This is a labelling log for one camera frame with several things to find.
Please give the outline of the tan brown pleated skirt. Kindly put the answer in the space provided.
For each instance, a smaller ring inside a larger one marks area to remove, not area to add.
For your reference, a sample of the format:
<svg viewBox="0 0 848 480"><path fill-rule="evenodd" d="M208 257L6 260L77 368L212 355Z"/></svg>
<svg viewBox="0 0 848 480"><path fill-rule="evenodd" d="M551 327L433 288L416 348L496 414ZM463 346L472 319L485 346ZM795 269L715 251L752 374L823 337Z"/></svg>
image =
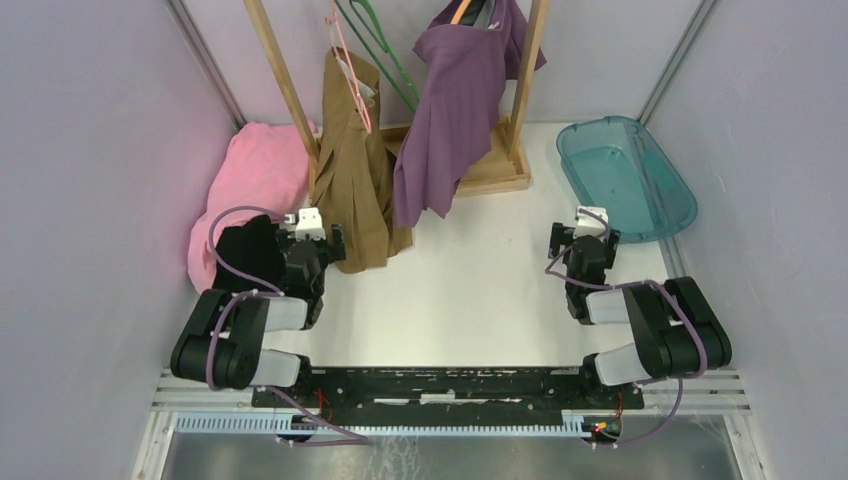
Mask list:
<svg viewBox="0 0 848 480"><path fill-rule="evenodd" d="M351 53L357 75L374 91L368 134L332 51L326 54L322 91L322 134L312 196L324 225L342 227L346 274L384 267L413 245L410 227L395 222L393 190L396 158L380 132L380 73Z"/></svg>

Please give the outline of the pink thin hanger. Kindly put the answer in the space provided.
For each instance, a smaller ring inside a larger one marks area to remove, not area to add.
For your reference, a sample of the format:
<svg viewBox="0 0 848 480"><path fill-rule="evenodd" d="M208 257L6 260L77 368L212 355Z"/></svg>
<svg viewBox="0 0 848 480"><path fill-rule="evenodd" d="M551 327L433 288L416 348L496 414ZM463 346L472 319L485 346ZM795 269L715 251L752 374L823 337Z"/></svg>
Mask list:
<svg viewBox="0 0 848 480"><path fill-rule="evenodd" d="M325 23L329 29L331 51L342 70L354 101L355 111L360 116L366 132L371 134L373 132L373 125L369 108L373 105L375 91L362 82L357 75L351 53L347 48L345 37L339 24L337 4L335 1L330 1L329 4L331 7L330 15L325 18Z"/></svg>

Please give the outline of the purple garment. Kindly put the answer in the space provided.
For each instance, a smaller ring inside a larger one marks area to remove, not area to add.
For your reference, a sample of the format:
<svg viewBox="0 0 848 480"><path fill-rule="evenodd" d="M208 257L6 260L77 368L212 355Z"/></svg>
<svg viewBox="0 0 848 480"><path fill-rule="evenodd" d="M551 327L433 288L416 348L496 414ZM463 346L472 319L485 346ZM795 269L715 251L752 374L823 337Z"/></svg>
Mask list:
<svg viewBox="0 0 848 480"><path fill-rule="evenodd" d="M452 25L458 4L449 2L413 48L427 76L394 169L403 227L426 210L447 215L460 180L490 152L506 84L520 73L528 21L519 5L486 1L471 24Z"/></svg>

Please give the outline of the orange wavy hanger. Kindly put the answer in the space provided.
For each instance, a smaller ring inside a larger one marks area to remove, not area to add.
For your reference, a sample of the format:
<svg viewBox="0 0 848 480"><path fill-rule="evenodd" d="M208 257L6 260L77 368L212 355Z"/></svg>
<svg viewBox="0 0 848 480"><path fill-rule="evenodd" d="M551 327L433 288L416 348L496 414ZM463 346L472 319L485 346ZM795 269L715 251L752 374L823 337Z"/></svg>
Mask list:
<svg viewBox="0 0 848 480"><path fill-rule="evenodd" d="M460 1L460 3L458 4L456 10L454 11L454 13L451 17L450 23L452 25L458 25L461 22L463 16L465 15L465 13L468 10L471 3L472 3L472 0L461 0Z"/></svg>

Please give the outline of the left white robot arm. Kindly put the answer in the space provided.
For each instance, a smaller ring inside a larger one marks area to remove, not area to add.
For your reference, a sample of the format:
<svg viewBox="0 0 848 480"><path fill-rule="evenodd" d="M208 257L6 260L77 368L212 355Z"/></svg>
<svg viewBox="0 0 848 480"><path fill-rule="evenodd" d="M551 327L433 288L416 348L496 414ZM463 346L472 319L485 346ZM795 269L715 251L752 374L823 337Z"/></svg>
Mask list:
<svg viewBox="0 0 848 480"><path fill-rule="evenodd" d="M269 332L304 331L323 308L325 272L346 258L342 227L328 235L302 227L278 233L283 270L280 293L220 289L204 291L178 338L171 373L211 389L242 390L271 385L291 406L307 404L315 391L308 357L265 348Z"/></svg>

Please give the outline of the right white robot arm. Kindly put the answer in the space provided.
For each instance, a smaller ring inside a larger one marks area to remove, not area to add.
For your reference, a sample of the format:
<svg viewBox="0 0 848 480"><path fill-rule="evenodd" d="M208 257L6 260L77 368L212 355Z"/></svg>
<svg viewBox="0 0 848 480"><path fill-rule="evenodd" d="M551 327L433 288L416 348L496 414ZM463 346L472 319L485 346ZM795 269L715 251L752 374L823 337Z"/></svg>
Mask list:
<svg viewBox="0 0 848 480"><path fill-rule="evenodd" d="M727 366L733 355L726 331L693 278L607 283L618 240L616 230L583 233L558 222L549 236L551 263L545 271L563 280L572 318L584 326L623 325L632 335L622 347L585 357L577 392L591 408L606 406L618 386L695 378Z"/></svg>

